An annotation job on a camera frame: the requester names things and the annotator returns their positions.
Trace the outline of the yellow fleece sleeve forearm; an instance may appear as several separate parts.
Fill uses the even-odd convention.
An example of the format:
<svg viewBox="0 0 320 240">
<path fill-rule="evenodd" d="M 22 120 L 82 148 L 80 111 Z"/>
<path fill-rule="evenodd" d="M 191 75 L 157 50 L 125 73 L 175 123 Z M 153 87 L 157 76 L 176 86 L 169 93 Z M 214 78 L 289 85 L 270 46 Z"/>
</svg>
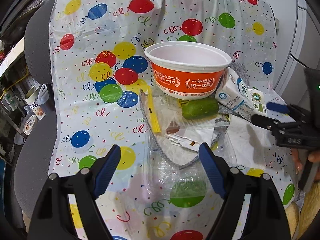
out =
<svg viewBox="0 0 320 240">
<path fill-rule="evenodd" d="M 313 183 L 310 191 L 304 197 L 304 204 L 299 210 L 298 205 L 292 202 L 286 209 L 291 239 L 300 239 L 311 225 L 319 211 L 319 181 Z"/>
</svg>

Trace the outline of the person's right hand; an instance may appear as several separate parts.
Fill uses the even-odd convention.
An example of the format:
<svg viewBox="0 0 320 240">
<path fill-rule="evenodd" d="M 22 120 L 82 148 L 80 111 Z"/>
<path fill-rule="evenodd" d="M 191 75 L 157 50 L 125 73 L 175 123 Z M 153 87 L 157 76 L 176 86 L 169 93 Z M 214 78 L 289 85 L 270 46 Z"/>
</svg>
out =
<svg viewBox="0 0 320 240">
<path fill-rule="evenodd" d="M 292 149 L 292 158 L 295 164 L 296 173 L 298 173 L 303 169 L 303 164 L 300 161 L 298 149 L 295 149 L 295 148 Z M 312 163 L 319 163 L 320 161 L 319 151 L 311 152 L 308 156 L 308 160 Z"/>
</svg>

